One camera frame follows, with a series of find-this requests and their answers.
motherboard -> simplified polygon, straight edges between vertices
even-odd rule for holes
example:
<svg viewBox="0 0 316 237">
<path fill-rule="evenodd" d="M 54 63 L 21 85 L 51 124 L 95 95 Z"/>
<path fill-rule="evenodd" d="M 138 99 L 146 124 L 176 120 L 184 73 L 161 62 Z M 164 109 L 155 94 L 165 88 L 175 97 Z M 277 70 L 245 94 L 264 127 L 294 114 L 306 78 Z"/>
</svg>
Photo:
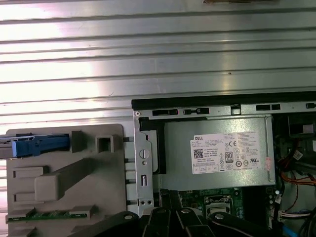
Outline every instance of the motherboard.
<svg viewBox="0 0 316 237">
<path fill-rule="evenodd" d="M 181 191 L 184 207 L 199 209 L 204 217 L 214 212 L 227 212 L 241 219 L 243 216 L 242 190 L 236 188 Z"/>
</svg>

metal panel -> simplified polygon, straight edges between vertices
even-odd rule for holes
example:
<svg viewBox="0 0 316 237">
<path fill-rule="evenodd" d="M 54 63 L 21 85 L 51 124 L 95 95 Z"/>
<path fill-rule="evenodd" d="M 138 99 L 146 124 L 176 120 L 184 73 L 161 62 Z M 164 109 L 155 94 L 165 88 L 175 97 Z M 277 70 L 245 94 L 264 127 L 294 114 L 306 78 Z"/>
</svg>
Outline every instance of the metal panel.
<svg viewBox="0 0 316 237">
<path fill-rule="evenodd" d="M 315 10 L 314 0 L 0 0 L 0 133 L 121 123 L 131 137 L 132 98 L 315 90 Z"/>
</svg>

barcode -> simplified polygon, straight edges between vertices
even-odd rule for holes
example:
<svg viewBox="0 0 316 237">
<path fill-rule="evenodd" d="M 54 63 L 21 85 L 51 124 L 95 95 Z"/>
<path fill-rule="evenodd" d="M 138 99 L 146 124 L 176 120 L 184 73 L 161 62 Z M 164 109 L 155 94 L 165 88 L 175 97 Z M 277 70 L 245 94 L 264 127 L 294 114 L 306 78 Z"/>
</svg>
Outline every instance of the barcode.
<svg viewBox="0 0 316 237">
<path fill-rule="evenodd" d="M 194 159 L 204 158 L 203 149 L 195 149 L 193 150 L 193 152 L 194 152 Z"/>
</svg>

cable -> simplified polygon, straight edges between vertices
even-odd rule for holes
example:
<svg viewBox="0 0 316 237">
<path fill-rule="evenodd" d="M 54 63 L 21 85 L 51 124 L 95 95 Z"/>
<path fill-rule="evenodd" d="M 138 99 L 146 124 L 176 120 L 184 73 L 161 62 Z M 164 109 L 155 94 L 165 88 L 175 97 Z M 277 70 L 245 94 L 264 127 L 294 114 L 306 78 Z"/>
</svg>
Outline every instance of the cable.
<svg viewBox="0 0 316 237">
<path fill-rule="evenodd" d="M 293 204 L 288 209 L 285 210 L 285 212 L 291 210 L 295 206 L 295 204 L 297 202 L 297 199 L 298 199 L 298 184 L 296 184 L 296 197 L 295 197 L 295 200 L 294 200 Z"/>
<path fill-rule="evenodd" d="M 284 181 L 289 182 L 291 184 L 310 185 L 310 186 L 316 185 L 316 180 L 313 176 L 307 176 L 301 179 L 296 179 L 296 178 L 291 179 L 284 172 L 281 172 L 281 177 Z"/>
<path fill-rule="evenodd" d="M 312 228 L 315 227 L 315 221 L 316 221 L 315 215 L 316 215 L 316 207 L 311 211 L 311 214 L 309 215 L 309 217 L 302 224 L 302 226 L 298 232 L 299 237 L 312 237 L 313 236 L 310 234 L 311 234 L 311 232 L 313 234 Z"/>
</svg>

power supply label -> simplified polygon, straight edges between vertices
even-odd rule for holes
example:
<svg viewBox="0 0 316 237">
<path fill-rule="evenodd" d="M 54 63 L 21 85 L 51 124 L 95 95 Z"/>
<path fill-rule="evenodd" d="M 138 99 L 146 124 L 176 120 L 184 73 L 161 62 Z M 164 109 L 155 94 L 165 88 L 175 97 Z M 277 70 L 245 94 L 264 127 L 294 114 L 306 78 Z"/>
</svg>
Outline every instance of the power supply label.
<svg viewBox="0 0 316 237">
<path fill-rule="evenodd" d="M 257 132 L 196 135 L 191 140 L 193 174 L 261 169 Z"/>
</svg>

